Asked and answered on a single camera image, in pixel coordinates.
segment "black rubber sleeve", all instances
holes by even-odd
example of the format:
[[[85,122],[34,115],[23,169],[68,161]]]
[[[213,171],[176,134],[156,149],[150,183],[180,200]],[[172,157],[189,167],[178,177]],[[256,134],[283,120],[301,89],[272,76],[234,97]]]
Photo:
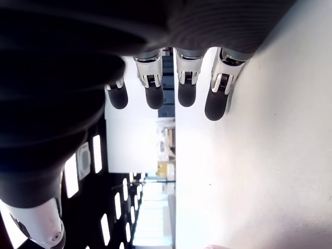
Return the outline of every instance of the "black rubber sleeve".
[[[205,103],[205,115],[211,121],[221,119],[225,113],[228,95],[223,90],[213,92],[211,87]]]
[[[145,88],[146,102],[152,109],[159,109],[164,103],[162,85],[160,87]]]
[[[123,84],[121,88],[114,88],[108,90],[108,96],[114,108],[124,109],[128,104],[126,84]]]
[[[177,98],[182,106],[192,106],[196,99],[196,84],[181,84],[179,82]]]

